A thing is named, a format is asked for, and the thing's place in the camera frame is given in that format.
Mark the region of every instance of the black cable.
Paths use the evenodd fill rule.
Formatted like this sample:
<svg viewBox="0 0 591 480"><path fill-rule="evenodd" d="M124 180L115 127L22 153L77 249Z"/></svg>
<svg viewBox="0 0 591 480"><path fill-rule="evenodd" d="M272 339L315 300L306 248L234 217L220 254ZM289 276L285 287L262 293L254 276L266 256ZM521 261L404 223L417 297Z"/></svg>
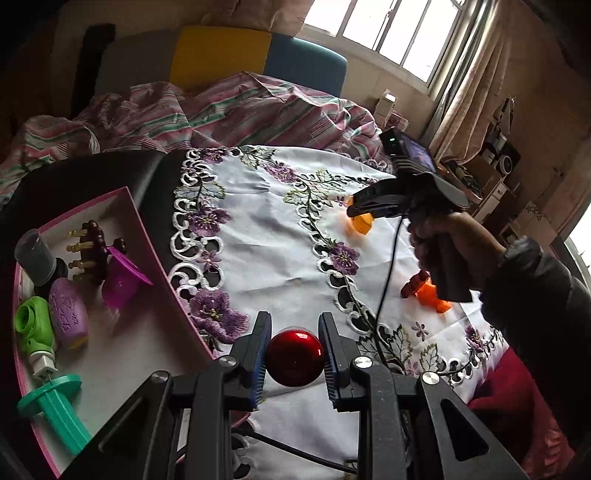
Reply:
<svg viewBox="0 0 591 480"><path fill-rule="evenodd" d="M302 450L298 450L297 448L290 447L285 443L278 442L277 440L270 439L269 437L265 437L260 433L256 432L249 432L247 430L241 429L232 429L232 433L236 433L238 435L242 435L243 437L250 437L254 438L255 440L259 440L260 442L267 443L279 450L283 450L284 452L291 453L292 455L296 455L301 457L305 460L310 462L318 463L319 465L326 466L328 468L333 468L334 470L339 470L345 473L352 473L353 475L357 475L357 470L355 468L351 468L345 465L341 465L339 463L331 462L330 460L325 460L323 458L317 457L316 455L312 455L311 453L303 452ZM185 453L187 453L187 446L185 445L177 452L177 460L180 459Z"/></svg>
<svg viewBox="0 0 591 480"><path fill-rule="evenodd" d="M392 245L392 255L390 257L390 266L388 267L388 275L386 276L386 282L384 283L384 288L382 290L382 296L379 299L378 304L378 311L375 315L375 324L374 327L374 335L375 335L375 346L378 350L379 359L382 363L387 367L388 363L386 361L386 357L384 357L384 352L382 350L382 346L379 343L379 332L378 332L378 325L379 325L379 316L382 313L382 307L384 306L384 300L386 299L386 295L388 293L388 287L390 286L390 278L392 277L392 271L394 270L394 260L396 258L396 246L398 245L398 234L400 233L400 227L402 226L403 216L400 217L400 221L398 222L398 226L396 227L396 233L394 233L394 244Z"/></svg>

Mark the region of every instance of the curtain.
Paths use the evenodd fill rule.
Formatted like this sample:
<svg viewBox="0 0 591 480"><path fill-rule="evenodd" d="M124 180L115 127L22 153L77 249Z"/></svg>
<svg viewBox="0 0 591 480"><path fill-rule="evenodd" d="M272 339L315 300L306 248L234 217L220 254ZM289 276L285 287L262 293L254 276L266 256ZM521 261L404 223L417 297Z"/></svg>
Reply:
<svg viewBox="0 0 591 480"><path fill-rule="evenodd" d="M421 136L421 143L423 145L429 145L435 137L435 133L441 125L443 116L447 112L453 98L456 96L457 91L460 89L462 81L466 76L468 68L472 64L472 60L478 50L478 45L482 39L484 33L484 27L486 25L486 19L491 10L491 6L494 0L472 0L467 2L465 8L470 16L470 21L466 27L465 33L463 33L463 40L458 48L456 56L449 67L446 77L443 83L439 87L439 93L435 98L435 104L437 108L433 112L429 124L425 127L425 130Z"/></svg>
<svg viewBox="0 0 591 480"><path fill-rule="evenodd" d="M505 78L509 53L511 52L511 20L516 0L493 0L486 12L482 35L476 31L474 38L480 38L473 55L470 50L464 55L469 67L462 75L462 65L456 67L456 78L447 86L445 103L436 110L436 115L427 129L435 130L429 142L429 150L436 161L453 156L458 164L471 160L484 141L486 129L492 120L492 113L501 102L499 94Z"/></svg>
<svg viewBox="0 0 591 480"><path fill-rule="evenodd" d="M314 0L210 0L201 25L252 28L295 36Z"/></svg>
<svg viewBox="0 0 591 480"><path fill-rule="evenodd" d="M581 219L591 199L591 132L574 154L570 170L542 208L550 224L566 238Z"/></svg>

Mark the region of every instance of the window frame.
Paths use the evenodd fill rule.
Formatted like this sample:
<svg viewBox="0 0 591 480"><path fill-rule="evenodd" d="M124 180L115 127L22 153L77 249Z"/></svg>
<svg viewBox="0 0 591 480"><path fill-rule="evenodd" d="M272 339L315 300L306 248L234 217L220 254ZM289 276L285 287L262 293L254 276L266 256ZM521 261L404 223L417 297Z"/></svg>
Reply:
<svg viewBox="0 0 591 480"><path fill-rule="evenodd" d="M382 55L379 52L379 49L382 47L386 35L388 34L388 31L392 23L394 22L394 17L398 12L398 8L400 7L402 0L394 0L392 8L388 11L386 17L384 17L382 27L380 28L379 34L374 42L373 48L365 47L343 36L345 28L347 27L351 15L353 14L353 10L357 5L357 1L358 0L351 0L345 13L345 16L343 17L343 20L340 24L339 30L335 35L331 34L326 30L323 30L322 28L314 27L313 25L308 25L304 23L303 28L299 33L298 37L304 40L309 40L314 43L321 44L327 48L331 48L332 50L340 50L358 56L363 60L366 60L390 73L393 73L401 80L405 81L406 83L416 88L420 92L429 95L437 79L441 75L447 73L447 70L443 67L446 63L445 61L450 53L450 50L452 49L452 45L457 40L457 36L459 34L459 31L461 30L459 27L462 23L462 19L466 15L466 12L469 10L468 8L466 8L466 5L470 3L470 0L464 1L463 5L459 4L457 0L447 0L453 3L453 5L458 9L458 12L456 14L456 18L454 19L452 27L450 28L450 31L447 34L443 47L441 48L441 52L439 52L437 61L435 62L435 65L433 66L433 69L426 82L414 75L413 73L411 73L409 70L406 70L402 65L406 61L408 54L410 53L410 50L413 47L414 41L423 24L423 20L427 15L427 11L431 5L432 0L427 0L425 8L423 9L423 13L421 14L421 18L417 24L417 27L414 30L411 40L408 43L407 49L404 52L400 64Z"/></svg>
<svg viewBox="0 0 591 480"><path fill-rule="evenodd" d="M565 244L567 250L569 251L569 253L572 255L581 274L583 275L583 279L585 280L585 283L586 283L585 286L588 289L591 288L591 272L589 272L587 265L585 265L585 261L583 260L583 257L581 257L579 250L577 249L577 246L574 244L574 242L572 241L572 239L569 236L566 238L566 240L564 240L564 244Z"/></svg>

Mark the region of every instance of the person's arm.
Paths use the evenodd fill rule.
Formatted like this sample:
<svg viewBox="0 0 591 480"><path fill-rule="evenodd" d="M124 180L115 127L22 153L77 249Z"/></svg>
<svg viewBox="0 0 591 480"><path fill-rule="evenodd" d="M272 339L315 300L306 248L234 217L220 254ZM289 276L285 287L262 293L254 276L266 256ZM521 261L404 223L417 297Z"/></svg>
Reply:
<svg viewBox="0 0 591 480"><path fill-rule="evenodd" d="M505 250L467 214L411 225L411 243L428 270L425 239L452 236L473 284L482 292L482 313L501 330L529 369L540 393L577 448L591 431L591 297L568 269L529 238Z"/></svg>

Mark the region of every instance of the metal screw head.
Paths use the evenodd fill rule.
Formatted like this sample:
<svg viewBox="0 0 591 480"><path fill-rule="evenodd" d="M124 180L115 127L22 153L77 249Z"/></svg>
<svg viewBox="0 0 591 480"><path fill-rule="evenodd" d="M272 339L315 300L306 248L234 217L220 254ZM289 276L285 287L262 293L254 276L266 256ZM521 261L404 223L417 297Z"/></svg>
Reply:
<svg viewBox="0 0 591 480"><path fill-rule="evenodd" d="M428 385L436 385L439 383L439 375L437 375L435 372L425 372L421 378Z"/></svg>
<svg viewBox="0 0 591 480"><path fill-rule="evenodd" d="M170 375L164 370L158 370L150 376L150 380L154 383L164 383L168 380Z"/></svg>
<svg viewBox="0 0 591 480"><path fill-rule="evenodd" d="M226 355L226 356L220 357L218 362L220 362L221 366L223 366L225 368L230 368L230 367L233 367L234 365L236 365L238 363L238 360L236 360L232 355Z"/></svg>
<svg viewBox="0 0 591 480"><path fill-rule="evenodd" d="M374 364L371 358L368 356L359 356L353 360L353 363L358 368L369 368Z"/></svg>

